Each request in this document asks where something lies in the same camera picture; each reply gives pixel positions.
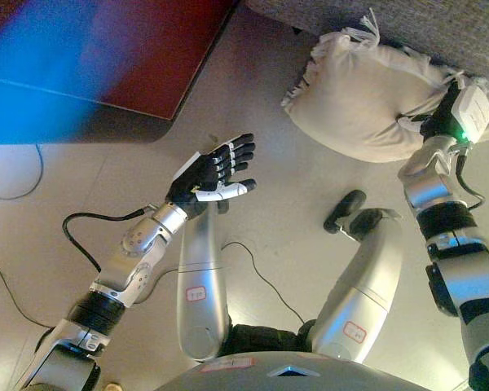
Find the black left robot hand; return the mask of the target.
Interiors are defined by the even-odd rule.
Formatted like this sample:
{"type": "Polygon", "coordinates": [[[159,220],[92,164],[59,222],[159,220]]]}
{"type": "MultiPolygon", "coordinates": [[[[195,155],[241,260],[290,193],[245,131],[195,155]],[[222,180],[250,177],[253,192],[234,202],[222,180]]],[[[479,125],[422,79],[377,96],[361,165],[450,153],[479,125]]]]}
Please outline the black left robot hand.
{"type": "Polygon", "coordinates": [[[173,176],[165,201],[179,207],[189,219],[201,215],[208,203],[224,201],[255,190],[252,178],[233,182],[231,176],[248,168],[256,144],[252,134],[242,134],[211,152],[197,152],[173,176]]]}

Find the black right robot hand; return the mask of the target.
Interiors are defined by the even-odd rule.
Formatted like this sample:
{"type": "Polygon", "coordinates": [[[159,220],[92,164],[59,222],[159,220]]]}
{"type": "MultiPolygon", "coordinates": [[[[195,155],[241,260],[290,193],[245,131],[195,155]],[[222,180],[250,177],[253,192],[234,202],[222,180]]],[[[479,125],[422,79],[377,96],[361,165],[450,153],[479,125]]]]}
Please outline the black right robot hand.
{"type": "Polygon", "coordinates": [[[489,100],[477,85],[454,81],[439,105],[420,127],[424,140],[434,136],[449,136],[457,143],[476,143],[489,124],[489,100]]]}

